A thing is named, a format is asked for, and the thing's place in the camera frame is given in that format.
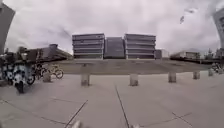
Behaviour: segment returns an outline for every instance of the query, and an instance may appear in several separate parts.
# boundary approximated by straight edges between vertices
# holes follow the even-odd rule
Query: modern building
[[[73,52],[76,59],[155,59],[155,42],[153,35],[73,35]]]
[[[224,48],[224,8],[214,13],[213,18],[219,33],[221,48]]]
[[[103,59],[105,35],[83,34],[73,35],[73,53],[77,59]]]
[[[200,59],[200,52],[181,51],[170,56],[171,59]]]
[[[31,61],[54,61],[54,60],[70,60],[73,56],[58,48],[57,44],[50,44],[48,47],[27,49],[28,60]]]
[[[155,55],[156,55],[156,59],[169,59],[170,58],[169,52],[166,51],[165,49],[156,49]]]
[[[4,3],[0,3],[0,54],[4,52],[8,31],[15,15],[15,11]]]
[[[127,59],[155,59],[156,36],[125,34]]]
[[[122,37],[107,37],[104,45],[104,59],[125,59],[125,45]]]

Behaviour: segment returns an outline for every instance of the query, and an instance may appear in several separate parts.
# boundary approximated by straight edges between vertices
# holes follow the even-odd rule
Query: ground
[[[131,87],[128,75],[91,75],[83,87],[79,75],[65,75],[37,81],[24,95],[2,87],[0,120],[4,128],[64,128],[74,115],[70,124],[85,128],[223,128],[224,75],[192,77],[180,73],[170,84],[167,74],[140,75]]]
[[[206,70],[209,65],[171,60],[73,60],[59,63],[65,73],[91,72],[95,75],[164,74]]]

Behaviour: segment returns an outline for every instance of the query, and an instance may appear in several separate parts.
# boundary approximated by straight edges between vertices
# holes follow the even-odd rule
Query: sky
[[[3,0],[16,10],[6,47],[57,43],[72,53],[73,34],[156,35],[156,48],[170,53],[220,47],[212,14],[224,0]],[[185,9],[197,8],[186,14]],[[180,24],[181,16],[185,21]]]

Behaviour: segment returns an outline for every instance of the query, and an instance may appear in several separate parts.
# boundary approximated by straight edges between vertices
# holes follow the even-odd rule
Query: pavement
[[[0,88],[3,128],[68,128],[80,120],[84,128],[223,128],[224,75],[201,72],[140,75],[139,86],[128,75],[91,75],[91,86],[80,85],[79,75],[36,83],[23,95],[14,87]]]

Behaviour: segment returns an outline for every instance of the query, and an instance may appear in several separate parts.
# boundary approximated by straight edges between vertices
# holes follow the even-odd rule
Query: stone bollard
[[[176,73],[169,73],[168,74],[169,83],[176,83],[177,82],[177,76]]]
[[[75,123],[74,123],[74,125],[72,126],[72,128],[82,128],[82,123],[81,123],[81,121],[76,121]]]
[[[51,74],[49,72],[43,73],[43,82],[44,83],[51,82]]]
[[[200,79],[200,72],[193,72],[193,79],[194,80]]]
[[[82,74],[81,76],[81,85],[82,86],[89,86],[89,78],[90,78],[90,75],[89,74]]]
[[[130,86],[138,86],[138,75],[137,74],[130,75]]]
[[[209,69],[208,70],[208,76],[213,76],[213,75],[214,75],[214,73],[213,73],[212,69]]]

